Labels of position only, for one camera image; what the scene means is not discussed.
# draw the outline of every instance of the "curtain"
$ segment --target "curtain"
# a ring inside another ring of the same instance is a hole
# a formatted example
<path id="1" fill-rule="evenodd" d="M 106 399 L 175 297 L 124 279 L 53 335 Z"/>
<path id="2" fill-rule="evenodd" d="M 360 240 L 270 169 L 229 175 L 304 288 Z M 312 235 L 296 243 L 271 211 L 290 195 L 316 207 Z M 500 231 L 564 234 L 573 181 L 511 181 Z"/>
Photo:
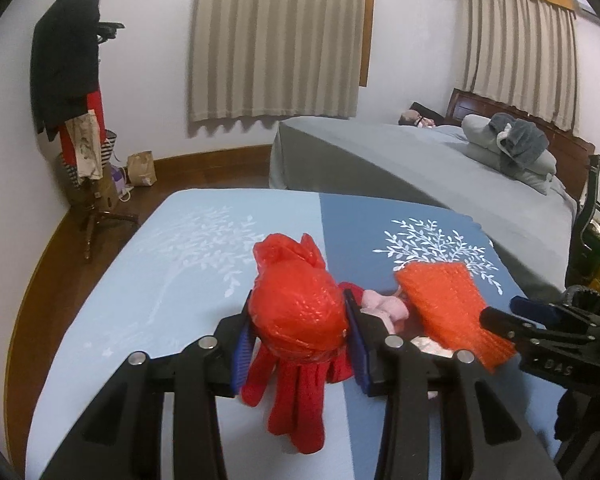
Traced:
<path id="1" fill-rule="evenodd" d="M 462 18 L 458 88 L 576 130 L 573 11 L 544 0 L 462 0 Z"/>
<path id="2" fill-rule="evenodd" d="M 190 118 L 356 114 L 364 0 L 197 0 Z"/>

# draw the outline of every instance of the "wooden headboard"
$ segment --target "wooden headboard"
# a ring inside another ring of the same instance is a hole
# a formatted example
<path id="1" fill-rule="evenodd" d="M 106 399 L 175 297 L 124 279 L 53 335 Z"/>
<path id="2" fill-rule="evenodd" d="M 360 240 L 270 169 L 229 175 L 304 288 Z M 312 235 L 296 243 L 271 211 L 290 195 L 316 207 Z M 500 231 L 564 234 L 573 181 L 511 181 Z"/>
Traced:
<path id="1" fill-rule="evenodd" d="M 547 123 L 540 118 L 533 117 L 513 106 L 492 101 L 470 92 L 454 90 L 445 121 L 447 124 L 460 126 L 464 116 L 469 114 L 491 117 L 498 112 L 507 113 L 517 119 L 531 121 L 540 128 L 549 139 L 549 151 L 553 153 L 557 162 L 557 177 L 562 181 L 569 195 L 580 200 L 589 172 L 589 155 L 593 155 L 596 147 L 581 139 L 574 137 L 571 132 L 560 130 L 555 124 Z"/>

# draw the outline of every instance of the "orange mesh bag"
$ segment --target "orange mesh bag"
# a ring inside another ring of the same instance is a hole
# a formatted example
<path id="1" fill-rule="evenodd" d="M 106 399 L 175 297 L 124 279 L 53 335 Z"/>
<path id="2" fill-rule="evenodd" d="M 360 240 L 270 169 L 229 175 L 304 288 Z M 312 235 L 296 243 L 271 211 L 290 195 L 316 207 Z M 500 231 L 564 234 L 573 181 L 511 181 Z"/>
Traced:
<path id="1" fill-rule="evenodd" d="M 427 336 L 443 347 L 470 350 L 490 372 L 515 354 L 511 343 L 480 326 L 487 304 L 465 264 L 413 262 L 395 277 L 418 309 Z"/>

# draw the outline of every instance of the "chair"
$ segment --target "chair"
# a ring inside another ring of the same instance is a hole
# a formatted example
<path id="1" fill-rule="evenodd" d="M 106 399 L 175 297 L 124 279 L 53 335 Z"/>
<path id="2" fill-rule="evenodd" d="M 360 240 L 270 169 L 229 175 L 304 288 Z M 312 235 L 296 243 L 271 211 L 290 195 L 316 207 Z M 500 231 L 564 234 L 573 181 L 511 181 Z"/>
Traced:
<path id="1" fill-rule="evenodd" d="M 600 179 L 600 155 L 589 155 L 589 179 L 587 181 L 587 196 L 580 208 L 573 229 L 569 247 L 569 265 L 565 286 L 584 285 L 588 276 L 582 272 L 591 256 L 592 249 L 585 243 L 584 231 L 593 219 L 598 202 L 598 181 Z"/>

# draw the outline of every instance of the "black clamp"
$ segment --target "black clamp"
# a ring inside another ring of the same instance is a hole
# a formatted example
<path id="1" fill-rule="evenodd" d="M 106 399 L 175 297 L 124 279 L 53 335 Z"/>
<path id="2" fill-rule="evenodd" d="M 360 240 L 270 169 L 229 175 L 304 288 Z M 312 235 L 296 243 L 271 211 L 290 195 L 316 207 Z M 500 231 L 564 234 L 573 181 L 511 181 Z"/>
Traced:
<path id="1" fill-rule="evenodd" d="M 575 306 L 573 301 L 575 298 L 577 302 L 578 296 L 570 292 L 568 295 L 570 299 L 559 304 L 538 303 L 517 296 L 510 303 L 516 316 L 487 307 L 480 314 L 480 323 L 516 346 L 522 358 L 522 371 L 570 390 L 597 395 L 600 394 L 600 316 Z"/>
<path id="2" fill-rule="evenodd" d="M 452 359 L 421 353 L 382 321 L 362 314 L 346 291 L 347 339 L 356 381 L 387 395 L 378 480 L 424 480 L 429 468 L 428 392 L 441 397 L 443 480 L 557 480 L 524 418 L 508 412 L 467 350 Z M 180 354 L 131 354 L 67 434 L 42 480 L 158 480 L 164 394 L 174 392 L 175 480 L 226 480 L 216 396 L 246 380 L 254 336 L 247 306 Z"/>

